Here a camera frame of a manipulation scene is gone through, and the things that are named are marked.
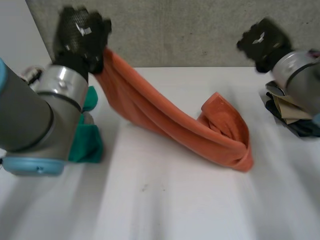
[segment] white table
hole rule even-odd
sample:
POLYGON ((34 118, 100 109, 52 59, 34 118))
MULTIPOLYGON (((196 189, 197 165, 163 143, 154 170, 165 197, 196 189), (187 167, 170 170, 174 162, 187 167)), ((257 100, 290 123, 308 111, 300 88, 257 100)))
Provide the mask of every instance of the white table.
POLYGON ((122 120, 90 79, 102 163, 70 165, 58 178, 1 169, 0 240, 320 238, 320 142, 296 137, 265 109, 269 75, 250 67, 137 70, 194 118, 221 93, 249 127, 253 169, 220 167, 122 120))

